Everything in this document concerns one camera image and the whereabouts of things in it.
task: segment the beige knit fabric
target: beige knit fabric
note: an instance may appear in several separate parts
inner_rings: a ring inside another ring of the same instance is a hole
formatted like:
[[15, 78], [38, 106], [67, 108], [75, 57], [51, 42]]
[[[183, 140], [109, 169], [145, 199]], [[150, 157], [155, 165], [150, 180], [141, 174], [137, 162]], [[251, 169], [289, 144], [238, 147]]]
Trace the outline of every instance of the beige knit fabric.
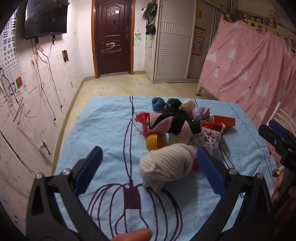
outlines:
[[180, 109], [186, 111], [187, 115], [193, 119], [192, 111], [196, 108], [196, 104], [194, 100], [186, 100], [180, 106]]
[[151, 187], [155, 192], [160, 192], [164, 182], [187, 175], [196, 158], [196, 152], [197, 147], [178, 143], [144, 155], [139, 164], [144, 187]]

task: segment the flag sticker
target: flag sticker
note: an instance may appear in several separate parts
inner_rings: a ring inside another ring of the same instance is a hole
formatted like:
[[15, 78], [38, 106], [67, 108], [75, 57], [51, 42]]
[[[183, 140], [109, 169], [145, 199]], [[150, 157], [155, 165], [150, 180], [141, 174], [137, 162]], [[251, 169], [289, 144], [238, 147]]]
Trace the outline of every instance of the flag sticker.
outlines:
[[22, 86], [22, 77], [18, 77], [15, 80], [15, 83], [17, 84], [17, 88], [19, 89]]

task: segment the television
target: television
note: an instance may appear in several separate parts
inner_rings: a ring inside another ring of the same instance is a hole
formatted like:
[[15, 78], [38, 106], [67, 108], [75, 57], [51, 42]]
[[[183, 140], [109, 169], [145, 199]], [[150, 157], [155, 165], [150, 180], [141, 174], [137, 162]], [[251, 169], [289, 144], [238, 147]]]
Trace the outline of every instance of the television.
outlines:
[[68, 0], [28, 0], [25, 39], [67, 33]]

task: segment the red box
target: red box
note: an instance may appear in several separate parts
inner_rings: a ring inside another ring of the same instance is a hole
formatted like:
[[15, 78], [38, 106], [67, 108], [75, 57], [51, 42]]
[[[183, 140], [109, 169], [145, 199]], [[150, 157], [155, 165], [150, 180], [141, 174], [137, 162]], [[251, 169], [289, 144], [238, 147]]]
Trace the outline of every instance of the red box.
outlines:
[[223, 123], [226, 126], [235, 126], [235, 118], [232, 117], [211, 115], [209, 121], [213, 123]]

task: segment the patterned cloth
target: patterned cloth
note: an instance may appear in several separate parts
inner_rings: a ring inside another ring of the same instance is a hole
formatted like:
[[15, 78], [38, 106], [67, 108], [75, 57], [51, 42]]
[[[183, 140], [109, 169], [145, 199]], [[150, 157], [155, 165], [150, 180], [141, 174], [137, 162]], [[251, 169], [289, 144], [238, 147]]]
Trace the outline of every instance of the patterned cloth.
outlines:
[[221, 134], [218, 131], [210, 130], [203, 127], [201, 127], [201, 130], [201, 133], [194, 135], [194, 137], [184, 137], [180, 135], [176, 136], [172, 134], [168, 139], [168, 145], [183, 143], [187, 145], [194, 145], [197, 148], [203, 146], [212, 156], [219, 147]]
[[234, 102], [258, 128], [280, 101], [296, 122], [296, 54], [280, 37], [244, 22], [220, 21], [200, 76], [219, 100]]

